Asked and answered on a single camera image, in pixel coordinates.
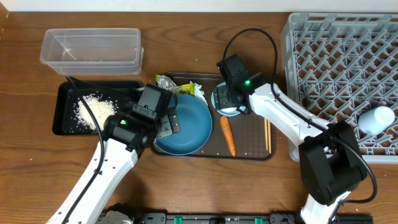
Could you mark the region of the light blue bowl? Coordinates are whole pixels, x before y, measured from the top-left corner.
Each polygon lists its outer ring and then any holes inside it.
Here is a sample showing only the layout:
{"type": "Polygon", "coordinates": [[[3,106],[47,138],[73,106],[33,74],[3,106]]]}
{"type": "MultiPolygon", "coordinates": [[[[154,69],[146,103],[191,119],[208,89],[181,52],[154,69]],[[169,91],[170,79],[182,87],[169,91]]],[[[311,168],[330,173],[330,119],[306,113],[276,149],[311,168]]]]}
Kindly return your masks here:
{"type": "MultiPolygon", "coordinates": [[[[225,85],[226,85],[226,83],[223,82],[223,83],[220,83],[219,85],[217,85],[216,87],[225,86],[225,85]]],[[[214,99],[214,93],[213,92],[211,94],[211,103],[212,103],[212,105],[213,105],[213,107],[215,109],[215,99],[214,99]]],[[[241,111],[244,111],[246,109],[246,107],[245,106],[240,106],[239,109],[241,111]]],[[[241,112],[239,112],[237,110],[237,108],[226,108],[226,109],[222,109],[222,110],[217,110],[217,112],[220,115],[227,116],[227,117],[233,117],[233,116],[241,114],[241,112]]]]}

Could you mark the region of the dark blue plate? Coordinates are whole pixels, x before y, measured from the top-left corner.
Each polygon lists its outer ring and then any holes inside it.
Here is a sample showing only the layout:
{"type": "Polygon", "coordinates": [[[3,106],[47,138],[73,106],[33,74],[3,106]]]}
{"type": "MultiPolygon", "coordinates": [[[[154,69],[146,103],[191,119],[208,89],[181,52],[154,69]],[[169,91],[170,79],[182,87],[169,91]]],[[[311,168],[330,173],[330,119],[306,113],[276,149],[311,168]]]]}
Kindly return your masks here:
{"type": "Polygon", "coordinates": [[[213,121],[206,104],[190,95],[177,95],[175,108],[180,132],[156,140],[154,146],[174,156],[199,150],[209,140],[213,121]]]}

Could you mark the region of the white rice pile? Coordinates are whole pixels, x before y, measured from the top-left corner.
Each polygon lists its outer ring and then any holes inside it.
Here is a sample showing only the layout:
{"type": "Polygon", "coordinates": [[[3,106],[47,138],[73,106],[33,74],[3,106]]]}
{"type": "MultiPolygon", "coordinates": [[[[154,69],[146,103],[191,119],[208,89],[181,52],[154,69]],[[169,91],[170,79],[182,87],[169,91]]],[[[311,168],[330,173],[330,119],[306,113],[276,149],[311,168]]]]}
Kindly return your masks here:
{"type": "MultiPolygon", "coordinates": [[[[97,96],[93,93],[89,95],[83,95],[83,99],[86,101],[86,104],[94,114],[99,124],[100,130],[104,129],[104,123],[106,119],[115,114],[119,109],[115,102],[111,101],[110,99],[102,100],[100,96],[97,96]]],[[[82,125],[85,131],[97,131],[95,122],[80,99],[78,99],[78,102],[73,105],[73,110],[75,112],[75,117],[73,119],[76,120],[78,124],[82,125]]]]}

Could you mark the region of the light blue cup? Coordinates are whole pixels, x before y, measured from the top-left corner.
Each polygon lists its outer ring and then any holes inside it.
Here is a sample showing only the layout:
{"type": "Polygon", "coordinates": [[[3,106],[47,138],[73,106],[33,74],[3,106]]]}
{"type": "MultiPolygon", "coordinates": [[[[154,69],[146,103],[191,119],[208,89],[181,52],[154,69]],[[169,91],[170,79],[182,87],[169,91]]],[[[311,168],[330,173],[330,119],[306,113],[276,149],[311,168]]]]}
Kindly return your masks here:
{"type": "Polygon", "coordinates": [[[388,128],[395,120],[392,109],[386,106],[378,106],[358,119],[359,129],[365,134],[378,135],[388,128]]]}

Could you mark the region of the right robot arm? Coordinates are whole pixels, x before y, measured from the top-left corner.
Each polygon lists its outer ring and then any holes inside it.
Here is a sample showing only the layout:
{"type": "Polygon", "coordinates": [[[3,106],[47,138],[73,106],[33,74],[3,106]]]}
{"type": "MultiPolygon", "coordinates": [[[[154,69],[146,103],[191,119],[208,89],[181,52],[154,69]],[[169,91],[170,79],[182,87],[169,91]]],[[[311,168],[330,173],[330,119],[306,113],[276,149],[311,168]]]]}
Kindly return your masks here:
{"type": "Polygon", "coordinates": [[[348,195],[372,173],[352,127],[331,124],[303,109],[262,73],[224,72],[226,83],[213,90],[218,110],[245,106],[270,121],[296,146],[302,182],[308,191],[300,212],[304,223],[331,223],[348,195]]]}

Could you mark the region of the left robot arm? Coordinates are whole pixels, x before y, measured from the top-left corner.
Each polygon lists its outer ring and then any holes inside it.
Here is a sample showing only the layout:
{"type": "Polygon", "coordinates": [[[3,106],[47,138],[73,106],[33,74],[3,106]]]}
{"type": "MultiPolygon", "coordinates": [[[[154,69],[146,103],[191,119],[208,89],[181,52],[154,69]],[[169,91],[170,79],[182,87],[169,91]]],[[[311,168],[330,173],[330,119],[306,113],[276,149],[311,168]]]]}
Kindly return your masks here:
{"type": "Polygon", "coordinates": [[[175,93],[147,85],[137,103],[109,116],[93,158],[49,223],[95,223],[124,176],[151,147],[162,119],[174,113],[175,93]]]}

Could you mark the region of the grey dishwasher rack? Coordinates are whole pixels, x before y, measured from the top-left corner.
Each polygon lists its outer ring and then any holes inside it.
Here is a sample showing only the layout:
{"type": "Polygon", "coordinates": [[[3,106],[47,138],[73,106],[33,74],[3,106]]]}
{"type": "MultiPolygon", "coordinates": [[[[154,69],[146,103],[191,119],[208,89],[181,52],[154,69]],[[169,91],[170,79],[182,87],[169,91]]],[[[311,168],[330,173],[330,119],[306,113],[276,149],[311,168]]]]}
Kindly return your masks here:
{"type": "Polygon", "coordinates": [[[397,123],[372,135],[359,117],[397,110],[395,14],[292,13],[280,34],[287,94],[331,123],[345,121],[370,164],[397,163],[397,123]]]}

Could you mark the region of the silver foil wrapper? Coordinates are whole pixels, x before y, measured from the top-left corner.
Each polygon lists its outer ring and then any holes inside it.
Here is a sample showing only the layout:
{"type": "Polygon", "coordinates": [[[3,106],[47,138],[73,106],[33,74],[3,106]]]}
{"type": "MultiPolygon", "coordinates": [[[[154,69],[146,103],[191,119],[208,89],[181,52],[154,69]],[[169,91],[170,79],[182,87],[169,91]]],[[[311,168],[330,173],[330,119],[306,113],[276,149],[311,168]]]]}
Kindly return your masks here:
{"type": "Polygon", "coordinates": [[[175,93],[177,91],[177,85],[175,82],[165,75],[155,75],[155,81],[157,85],[165,90],[175,93]]]}

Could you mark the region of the orange carrot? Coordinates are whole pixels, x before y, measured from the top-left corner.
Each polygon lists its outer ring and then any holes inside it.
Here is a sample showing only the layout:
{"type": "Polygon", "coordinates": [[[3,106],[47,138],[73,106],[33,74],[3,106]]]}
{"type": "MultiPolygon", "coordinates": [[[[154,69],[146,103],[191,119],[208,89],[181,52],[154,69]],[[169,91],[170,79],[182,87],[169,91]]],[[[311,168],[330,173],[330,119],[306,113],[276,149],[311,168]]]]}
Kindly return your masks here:
{"type": "Polygon", "coordinates": [[[231,126],[229,123],[229,120],[226,116],[221,116],[220,117],[220,126],[222,129],[222,132],[224,134],[224,137],[226,139],[228,149],[233,157],[236,156],[236,147],[233,139],[233,134],[231,130],[231,126]]]}

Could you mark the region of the white crumpled tissue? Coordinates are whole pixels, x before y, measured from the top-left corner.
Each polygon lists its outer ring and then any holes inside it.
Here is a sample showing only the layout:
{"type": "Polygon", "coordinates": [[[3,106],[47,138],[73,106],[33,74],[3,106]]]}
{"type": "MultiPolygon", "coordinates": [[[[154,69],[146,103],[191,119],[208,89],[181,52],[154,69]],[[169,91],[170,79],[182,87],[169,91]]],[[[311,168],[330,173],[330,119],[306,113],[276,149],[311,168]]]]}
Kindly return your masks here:
{"type": "Polygon", "coordinates": [[[205,105],[208,106],[208,103],[205,99],[205,92],[201,88],[202,85],[194,83],[194,96],[200,99],[205,105]]]}

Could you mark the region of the yellow green pandan packet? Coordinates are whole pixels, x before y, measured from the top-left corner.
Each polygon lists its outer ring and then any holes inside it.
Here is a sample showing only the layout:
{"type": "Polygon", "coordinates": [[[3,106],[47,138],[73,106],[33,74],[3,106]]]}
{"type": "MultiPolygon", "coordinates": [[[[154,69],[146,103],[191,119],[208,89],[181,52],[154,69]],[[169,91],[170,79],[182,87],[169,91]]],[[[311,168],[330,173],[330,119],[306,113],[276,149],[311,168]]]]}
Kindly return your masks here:
{"type": "Polygon", "coordinates": [[[180,94],[180,95],[194,96],[195,95],[195,85],[194,85],[194,83],[190,82],[187,84],[177,86],[175,93],[180,94]]]}

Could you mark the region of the brown serving tray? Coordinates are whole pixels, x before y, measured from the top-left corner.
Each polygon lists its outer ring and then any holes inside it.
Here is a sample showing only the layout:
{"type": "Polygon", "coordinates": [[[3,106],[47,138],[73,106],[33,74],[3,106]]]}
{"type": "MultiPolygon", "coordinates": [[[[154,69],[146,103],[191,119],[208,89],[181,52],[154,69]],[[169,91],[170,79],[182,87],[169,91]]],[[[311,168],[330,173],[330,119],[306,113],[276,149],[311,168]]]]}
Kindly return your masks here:
{"type": "MultiPolygon", "coordinates": [[[[207,107],[213,121],[212,132],[206,144],[199,150],[185,156],[255,161],[264,161],[272,157],[273,151],[272,154],[269,154],[266,149],[264,118],[254,113],[247,115],[239,114],[228,118],[236,147],[236,156],[233,157],[231,155],[220,126],[221,115],[214,109],[211,103],[213,89],[218,84],[224,82],[221,75],[182,72],[166,73],[165,75],[171,78],[176,85],[183,85],[190,82],[202,85],[201,89],[205,92],[205,99],[208,103],[207,107]]],[[[155,146],[153,146],[153,151],[159,155],[173,156],[162,152],[155,146]]]]}

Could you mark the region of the clear plastic container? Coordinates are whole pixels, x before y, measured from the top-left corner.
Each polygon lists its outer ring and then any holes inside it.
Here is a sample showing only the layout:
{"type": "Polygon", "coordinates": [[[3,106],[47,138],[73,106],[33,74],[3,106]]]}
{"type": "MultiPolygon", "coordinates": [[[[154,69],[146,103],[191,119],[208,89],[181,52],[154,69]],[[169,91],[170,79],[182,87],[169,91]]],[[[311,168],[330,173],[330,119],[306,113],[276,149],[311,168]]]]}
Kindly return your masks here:
{"type": "Polygon", "coordinates": [[[139,29],[49,29],[40,62],[65,76],[138,75],[143,56],[139,29]]]}

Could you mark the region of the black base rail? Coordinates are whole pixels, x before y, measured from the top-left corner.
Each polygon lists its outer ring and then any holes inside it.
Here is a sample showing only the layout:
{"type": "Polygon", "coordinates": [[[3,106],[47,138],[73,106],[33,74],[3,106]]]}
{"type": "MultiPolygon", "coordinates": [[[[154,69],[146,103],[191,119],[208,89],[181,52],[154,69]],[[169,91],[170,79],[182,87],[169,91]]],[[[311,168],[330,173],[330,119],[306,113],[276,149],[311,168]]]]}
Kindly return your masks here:
{"type": "Polygon", "coordinates": [[[299,224],[304,221],[293,214],[270,215],[184,215],[142,213],[129,217],[121,212],[102,213],[98,224],[299,224]]]}

